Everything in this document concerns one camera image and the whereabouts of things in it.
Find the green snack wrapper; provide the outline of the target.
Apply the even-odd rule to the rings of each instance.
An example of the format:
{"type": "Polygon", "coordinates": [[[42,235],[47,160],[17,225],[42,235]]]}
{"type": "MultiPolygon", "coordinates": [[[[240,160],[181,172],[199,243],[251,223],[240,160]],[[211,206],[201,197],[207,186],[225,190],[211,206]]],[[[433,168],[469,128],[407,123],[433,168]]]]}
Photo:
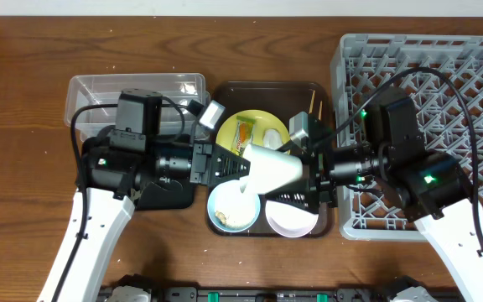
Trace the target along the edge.
{"type": "Polygon", "coordinates": [[[252,142],[256,121],[249,117],[236,117],[236,132],[232,141],[231,151],[242,156],[245,148],[252,142]]]}

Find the white paper cup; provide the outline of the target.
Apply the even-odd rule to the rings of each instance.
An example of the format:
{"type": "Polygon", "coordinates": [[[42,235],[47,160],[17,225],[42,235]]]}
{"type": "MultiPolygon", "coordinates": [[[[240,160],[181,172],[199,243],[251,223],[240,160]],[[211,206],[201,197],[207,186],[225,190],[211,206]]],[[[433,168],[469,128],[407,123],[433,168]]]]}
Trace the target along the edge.
{"type": "Polygon", "coordinates": [[[299,180],[303,175],[302,161],[277,150],[248,145],[243,158],[250,163],[249,174],[240,179],[242,193],[267,194],[299,180]]]}

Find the light blue bowl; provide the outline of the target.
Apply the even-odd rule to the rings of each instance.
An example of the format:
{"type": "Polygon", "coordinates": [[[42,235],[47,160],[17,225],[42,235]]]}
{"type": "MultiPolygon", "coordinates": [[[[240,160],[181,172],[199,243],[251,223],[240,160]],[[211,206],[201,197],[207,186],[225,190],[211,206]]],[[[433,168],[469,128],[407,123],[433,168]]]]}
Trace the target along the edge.
{"type": "Polygon", "coordinates": [[[248,230],[257,220],[261,201],[258,194],[242,192],[240,180],[216,186],[209,194],[207,214],[220,231],[235,233],[248,230]]]}

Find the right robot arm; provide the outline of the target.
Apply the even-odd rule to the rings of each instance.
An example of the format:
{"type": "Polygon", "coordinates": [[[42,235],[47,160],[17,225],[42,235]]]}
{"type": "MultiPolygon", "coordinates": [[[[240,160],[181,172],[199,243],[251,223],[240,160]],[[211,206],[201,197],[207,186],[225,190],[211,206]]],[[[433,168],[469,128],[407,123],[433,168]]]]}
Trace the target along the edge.
{"type": "Polygon", "coordinates": [[[450,154],[426,149],[413,100],[391,87],[367,100],[361,112],[367,141],[331,148],[313,117],[303,138],[306,178],[265,196],[270,201],[315,212],[335,201],[336,189],[358,189],[376,181],[428,240],[449,270],[463,298],[483,301],[483,215],[473,184],[450,154]]]}

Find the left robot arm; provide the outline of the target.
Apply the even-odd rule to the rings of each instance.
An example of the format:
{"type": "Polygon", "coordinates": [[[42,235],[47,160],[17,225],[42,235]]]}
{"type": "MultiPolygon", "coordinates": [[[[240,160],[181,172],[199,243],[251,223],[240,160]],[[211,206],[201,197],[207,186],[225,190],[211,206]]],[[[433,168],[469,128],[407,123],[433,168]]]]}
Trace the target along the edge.
{"type": "Polygon", "coordinates": [[[83,144],[77,142],[75,132],[70,134],[76,192],[65,236],[39,300],[94,300],[123,229],[138,203],[153,199],[152,188],[184,192],[249,174],[248,160],[217,144],[184,143],[182,132],[161,136],[165,107],[197,117],[211,110],[196,102],[182,107],[159,92],[127,88],[113,104],[114,125],[83,144]]]}

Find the grey dishwasher rack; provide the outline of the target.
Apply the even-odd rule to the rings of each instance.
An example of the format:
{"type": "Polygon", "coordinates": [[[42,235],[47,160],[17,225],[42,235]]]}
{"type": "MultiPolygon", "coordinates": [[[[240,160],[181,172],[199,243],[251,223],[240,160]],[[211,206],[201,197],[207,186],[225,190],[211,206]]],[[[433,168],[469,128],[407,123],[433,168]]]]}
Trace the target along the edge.
{"type": "MultiPolygon", "coordinates": [[[[345,122],[370,92],[392,76],[417,66],[445,74],[465,99],[478,143],[479,200],[483,205],[483,36],[343,35],[330,63],[335,122],[345,122]]],[[[409,75],[397,84],[415,102],[427,148],[453,155],[470,172],[469,132],[448,86],[427,74],[409,75]]]]}

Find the pink bowl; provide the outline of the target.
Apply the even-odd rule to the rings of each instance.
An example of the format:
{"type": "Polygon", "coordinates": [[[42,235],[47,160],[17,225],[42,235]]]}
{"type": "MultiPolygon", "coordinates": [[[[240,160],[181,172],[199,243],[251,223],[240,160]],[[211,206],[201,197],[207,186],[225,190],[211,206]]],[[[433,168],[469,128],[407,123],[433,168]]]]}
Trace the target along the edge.
{"type": "Polygon", "coordinates": [[[276,201],[268,201],[265,205],[268,225],[283,237],[303,237],[309,234],[319,219],[312,214],[276,201]]]}

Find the black plastic tray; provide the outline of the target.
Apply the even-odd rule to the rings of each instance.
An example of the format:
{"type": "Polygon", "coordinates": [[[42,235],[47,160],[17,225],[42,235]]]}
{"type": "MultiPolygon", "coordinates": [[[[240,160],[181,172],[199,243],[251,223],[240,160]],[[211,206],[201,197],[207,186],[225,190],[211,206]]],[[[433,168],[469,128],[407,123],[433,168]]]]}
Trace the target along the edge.
{"type": "Polygon", "coordinates": [[[129,198],[138,211],[184,209],[193,203],[191,152],[176,144],[154,144],[143,153],[114,148],[109,138],[88,138],[81,161],[86,185],[129,198]]]}

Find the crumpled white napkin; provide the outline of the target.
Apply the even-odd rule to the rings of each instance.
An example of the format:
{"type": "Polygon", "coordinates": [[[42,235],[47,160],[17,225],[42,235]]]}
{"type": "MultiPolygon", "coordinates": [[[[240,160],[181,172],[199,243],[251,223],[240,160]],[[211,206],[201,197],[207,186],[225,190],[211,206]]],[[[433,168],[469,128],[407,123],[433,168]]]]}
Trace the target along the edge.
{"type": "Polygon", "coordinates": [[[276,150],[283,146],[283,138],[277,129],[269,128],[264,131],[262,143],[265,148],[276,150]]]}

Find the yellow round plate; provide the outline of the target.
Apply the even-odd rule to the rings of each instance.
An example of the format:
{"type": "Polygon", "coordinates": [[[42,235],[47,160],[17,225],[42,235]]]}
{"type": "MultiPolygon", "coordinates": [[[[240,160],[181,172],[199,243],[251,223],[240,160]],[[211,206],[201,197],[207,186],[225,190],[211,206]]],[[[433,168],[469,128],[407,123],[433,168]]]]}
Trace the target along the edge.
{"type": "Polygon", "coordinates": [[[264,131],[269,128],[277,129],[281,133],[283,138],[283,144],[285,144],[289,140],[289,134],[286,126],[273,114],[262,110],[245,110],[235,113],[234,115],[228,117],[222,123],[218,133],[216,134],[216,143],[219,144],[221,147],[224,147],[231,151],[232,141],[236,132],[237,116],[249,117],[256,121],[253,130],[253,139],[252,142],[248,145],[254,144],[264,147],[262,143],[262,137],[264,131]]]}

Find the left wooden chopstick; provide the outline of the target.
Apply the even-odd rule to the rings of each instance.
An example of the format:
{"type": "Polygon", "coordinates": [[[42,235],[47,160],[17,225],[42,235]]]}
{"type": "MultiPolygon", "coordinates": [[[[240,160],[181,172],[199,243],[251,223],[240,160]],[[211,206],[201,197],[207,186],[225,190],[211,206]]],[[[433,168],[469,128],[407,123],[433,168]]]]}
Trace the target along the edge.
{"type": "Polygon", "coordinates": [[[310,104],[309,104],[309,110],[308,110],[308,113],[312,113],[313,110],[314,110],[314,99],[315,99],[315,91],[312,90],[312,95],[311,95],[311,99],[310,99],[310,104]]]}

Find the dark brown serving tray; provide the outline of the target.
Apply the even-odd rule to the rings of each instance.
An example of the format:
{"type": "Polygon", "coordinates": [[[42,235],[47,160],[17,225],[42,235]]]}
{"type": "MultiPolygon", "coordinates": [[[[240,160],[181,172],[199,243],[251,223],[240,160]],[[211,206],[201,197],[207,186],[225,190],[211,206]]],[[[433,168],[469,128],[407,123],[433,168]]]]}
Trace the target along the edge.
{"type": "MultiPolygon", "coordinates": [[[[213,93],[214,101],[226,107],[224,122],[235,113],[245,110],[262,110],[273,114],[287,128],[289,119],[302,111],[310,109],[314,92],[313,113],[319,114],[322,103],[322,121],[330,124],[329,97],[325,89],[315,82],[303,81],[226,81],[221,83],[213,93]]],[[[209,229],[223,237],[281,237],[267,223],[265,216],[266,201],[261,198],[261,210],[256,222],[243,232],[224,232],[216,227],[208,214],[205,219],[209,229]]],[[[334,212],[327,206],[319,209],[319,219],[313,230],[304,238],[324,237],[334,225],[334,212]]]]}

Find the clear plastic bin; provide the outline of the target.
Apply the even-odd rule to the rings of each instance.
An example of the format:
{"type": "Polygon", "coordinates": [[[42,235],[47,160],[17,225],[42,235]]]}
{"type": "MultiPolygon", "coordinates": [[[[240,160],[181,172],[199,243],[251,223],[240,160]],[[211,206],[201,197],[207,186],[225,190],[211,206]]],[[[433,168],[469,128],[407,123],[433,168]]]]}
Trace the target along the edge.
{"type": "MultiPolygon", "coordinates": [[[[205,90],[205,78],[200,73],[76,75],[70,80],[66,97],[65,124],[70,126],[71,118],[81,107],[117,104],[122,90],[127,88],[156,91],[179,104],[185,118],[183,134],[191,133],[196,119],[185,109],[190,101],[204,106],[210,103],[210,94],[205,90]]],[[[81,141],[96,136],[104,127],[114,125],[116,113],[115,108],[101,108],[80,114],[75,128],[80,131],[81,141]]],[[[179,129],[179,114],[173,108],[163,108],[159,135],[174,135],[179,129]]]]}

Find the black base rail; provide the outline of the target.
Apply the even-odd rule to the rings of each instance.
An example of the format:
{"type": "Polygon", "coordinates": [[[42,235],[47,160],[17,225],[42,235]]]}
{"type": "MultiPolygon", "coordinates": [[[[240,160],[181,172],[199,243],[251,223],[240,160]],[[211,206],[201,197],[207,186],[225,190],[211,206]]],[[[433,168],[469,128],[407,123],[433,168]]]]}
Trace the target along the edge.
{"type": "Polygon", "coordinates": [[[287,289],[250,287],[201,287],[197,283],[159,283],[141,275],[126,275],[111,286],[102,287],[97,301],[150,302],[327,302],[327,301],[462,301],[457,290],[426,289],[408,276],[375,288],[287,289]]]}

